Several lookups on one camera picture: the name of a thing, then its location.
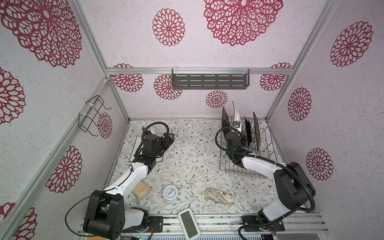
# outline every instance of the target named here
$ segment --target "red mandala pattern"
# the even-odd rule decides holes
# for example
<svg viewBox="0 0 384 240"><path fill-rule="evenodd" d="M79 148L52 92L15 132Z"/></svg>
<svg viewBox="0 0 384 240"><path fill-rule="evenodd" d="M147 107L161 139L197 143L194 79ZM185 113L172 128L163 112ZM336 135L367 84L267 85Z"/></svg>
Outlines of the red mandala pattern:
<svg viewBox="0 0 384 240"><path fill-rule="evenodd" d="M153 87L157 95L168 100L178 98L183 92L183 90L173 89L172 76L169 74L158 76Z"/></svg>
<svg viewBox="0 0 384 240"><path fill-rule="evenodd" d="M0 67L0 125L18 118L24 106L23 87L16 78Z"/></svg>
<svg viewBox="0 0 384 240"><path fill-rule="evenodd" d="M208 29L221 43L244 45L265 33L283 0L204 0Z"/></svg>
<svg viewBox="0 0 384 240"><path fill-rule="evenodd" d="M103 138L108 138L112 133L112 119L108 113L102 113L97 121L97 129Z"/></svg>
<svg viewBox="0 0 384 240"><path fill-rule="evenodd" d="M310 174L318 180L327 180L333 173L331 156L323 149L312 149L307 155L306 163Z"/></svg>
<svg viewBox="0 0 384 240"><path fill-rule="evenodd" d="M307 89L294 90L288 101L289 116L295 121L303 120L310 112L311 103L311 95Z"/></svg>
<svg viewBox="0 0 384 240"><path fill-rule="evenodd" d="M15 203L7 202L0 207L0 224L3 222L9 211L13 208Z"/></svg>
<svg viewBox="0 0 384 240"><path fill-rule="evenodd" d="M124 63L119 63L115 68L133 68ZM113 82L127 92L136 92L143 87L143 78L141 74L114 74L112 75Z"/></svg>
<svg viewBox="0 0 384 240"><path fill-rule="evenodd" d="M70 146L67 154L63 156L45 186L49 191L55 193L68 191L79 179L83 167L82 162L79 150L74 146Z"/></svg>
<svg viewBox="0 0 384 240"><path fill-rule="evenodd" d="M37 227L36 218L37 214L35 213L35 208L31 207L28 215L24 217L22 223L13 235L13 240L31 240L35 235L35 230Z"/></svg>
<svg viewBox="0 0 384 240"><path fill-rule="evenodd" d="M331 61L338 67L348 66L359 59L372 41L372 26L360 21L344 29L331 48Z"/></svg>
<svg viewBox="0 0 384 240"><path fill-rule="evenodd" d="M165 46L174 46L184 37L184 22L179 13L173 9L164 8L157 12L152 29L156 38Z"/></svg>
<svg viewBox="0 0 384 240"><path fill-rule="evenodd" d="M205 98L205 102L211 108L219 108L227 103L228 95L224 91L214 90Z"/></svg>
<svg viewBox="0 0 384 240"><path fill-rule="evenodd" d="M289 63L278 63L272 66L272 68L290 68ZM287 75L284 74L263 74L260 78L260 86L268 91L279 89L283 84Z"/></svg>
<svg viewBox="0 0 384 240"><path fill-rule="evenodd" d="M0 15L37 59L66 68L80 57L80 29L66 0L0 0Z"/></svg>

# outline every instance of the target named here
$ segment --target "alarm clock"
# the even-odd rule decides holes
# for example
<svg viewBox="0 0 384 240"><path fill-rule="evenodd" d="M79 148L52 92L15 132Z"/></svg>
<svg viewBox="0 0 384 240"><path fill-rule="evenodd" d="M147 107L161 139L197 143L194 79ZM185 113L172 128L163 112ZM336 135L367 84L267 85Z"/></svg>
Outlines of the alarm clock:
<svg viewBox="0 0 384 240"><path fill-rule="evenodd" d="M164 188L163 190L163 197L164 201L168 203L173 203L174 201L177 200L177 195L178 195L177 187L174 185L168 185Z"/></svg>

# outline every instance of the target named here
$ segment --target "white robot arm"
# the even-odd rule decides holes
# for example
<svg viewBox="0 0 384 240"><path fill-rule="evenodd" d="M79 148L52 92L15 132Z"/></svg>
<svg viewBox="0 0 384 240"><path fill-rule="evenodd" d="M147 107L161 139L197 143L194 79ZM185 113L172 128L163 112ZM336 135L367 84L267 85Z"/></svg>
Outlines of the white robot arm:
<svg viewBox="0 0 384 240"><path fill-rule="evenodd" d="M166 127L167 132L164 136L158 137L147 131L156 124ZM125 211L124 198L151 172L156 164L156 158L164 154L174 139L175 135L169 133L168 126L163 122L154 122L143 129L141 143L130 169L104 191L95 190L89 198L83 225L84 232L114 240L126 228L133 227L140 231L148 227L148 211L140 208Z"/></svg>
<svg viewBox="0 0 384 240"><path fill-rule="evenodd" d="M231 129L225 135L226 148L219 145L217 141L218 134L224 129ZM301 166L296 162L288 164L278 163L270 159L260 157L242 147L241 133L236 127L224 127L220 129L215 137L216 145L224 150L229 159L237 166L251 169L275 180L278 197L268 206L258 212L257 219L251 224L239 228L240 236L245 239L240 230L244 228L273 229L273 225L282 218L288 216L296 210L312 212L315 209L313 196L316 191L304 173ZM311 207L309 209L301 208L304 203L309 201Z"/></svg>

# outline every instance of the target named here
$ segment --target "wire dish rack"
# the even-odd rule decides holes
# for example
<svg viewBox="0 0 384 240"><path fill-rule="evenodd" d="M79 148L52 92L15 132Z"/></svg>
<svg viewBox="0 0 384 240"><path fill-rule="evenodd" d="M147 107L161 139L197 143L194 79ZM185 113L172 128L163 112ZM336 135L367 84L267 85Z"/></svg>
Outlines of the wire dish rack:
<svg viewBox="0 0 384 240"><path fill-rule="evenodd" d="M229 122L232 122L233 117L228 116ZM283 162L280 153L277 149L277 146L273 142L271 132L268 126L268 123L265 119L259 120L259 128L260 128L260 151L257 152L257 144L256 144L256 134L255 134L255 122L253 118L247 118L247 120L251 123L251 136L252 142L249 147L245 147L245 149L252 151L258 156L269 158L276 162ZM246 133L245 131L245 119L241 118L242 124L242 133ZM225 138L223 137L223 133L221 133L221 146L227 147L225 143ZM255 172L250 169L241 168L235 165L227 156L224 150L220 150L220 167L221 171L226 171L229 173L237 173L238 175L256 175L256 176L264 176L258 172Z"/></svg>

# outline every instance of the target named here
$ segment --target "floral tablecloth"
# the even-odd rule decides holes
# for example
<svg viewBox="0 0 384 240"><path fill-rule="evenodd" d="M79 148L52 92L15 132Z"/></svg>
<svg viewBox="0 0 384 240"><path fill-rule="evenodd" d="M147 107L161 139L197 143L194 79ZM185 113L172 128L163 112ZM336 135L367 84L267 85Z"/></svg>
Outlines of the floral tablecloth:
<svg viewBox="0 0 384 240"><path fill-rule="evenodd" d="M175 142L165 152L162 162L157 162L152 172L143 179L150 191L137 202L132 194L124 199L126 209L140 207L150 214L176 214L190 207L196 214L235 214L257 213L277 197L273 179L266 177L238 175L219 170L220 149L215 144L215 134L220 129L220 120L162 120L175 134ZM129 169L136 136L141 136L142 127L152 120L130 122L122 151L111 183ZM266 122L261 120L261 131ZM165 132L165 127L151 127L157 135ZM161 185L173 184L179 190L178 200L166 203L162 198ZM206 188L222 189L235 196L234 206L216 204L205 198Z"/></svg>

